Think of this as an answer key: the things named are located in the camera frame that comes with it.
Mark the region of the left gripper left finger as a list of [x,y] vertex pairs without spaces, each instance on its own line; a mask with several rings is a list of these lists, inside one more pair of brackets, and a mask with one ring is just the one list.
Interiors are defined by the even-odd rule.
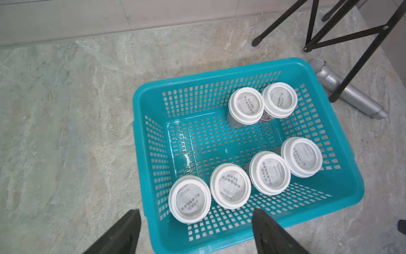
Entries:
[[140,211],[129,210],[85,254],[135,254],[141,230]]

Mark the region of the yogurt cup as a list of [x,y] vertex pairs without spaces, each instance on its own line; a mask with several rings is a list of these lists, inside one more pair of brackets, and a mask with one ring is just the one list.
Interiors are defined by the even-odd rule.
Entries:
[[281,194],[291,181],[291,172],[286,160],[270,151],[257,153],[251,159],[248,172],[253,186],[268,196]]
[[201,178],[182,176],[172,185],[168,203],[171,214],[179,222],[197,223],[206,217],[211,208],[211,192]]
[[264,111],[260,121],[263,123],[289,117],[298,104],[297,93],[287,83],[277,82],[269,85],[261,94]]
[[307,138],[288,138],[282,144],[281,157],[296,177],[312,177],[322,168],[322,153],[319,147]]
[[261,93],[254,88],[243,87],[229,98],[227,121],[232,128],[254,125],[260,121],[263,111]]
[[218,205],[235,210],[245,205],[251,195],[251,180],[238,165],[224,163],[217,166],[210,177],[210,191]]

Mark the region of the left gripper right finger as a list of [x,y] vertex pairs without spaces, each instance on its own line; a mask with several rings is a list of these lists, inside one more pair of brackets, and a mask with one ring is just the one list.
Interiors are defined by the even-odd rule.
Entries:
[[309,254],[264,210],[255,208],[252,228],[258,254]]

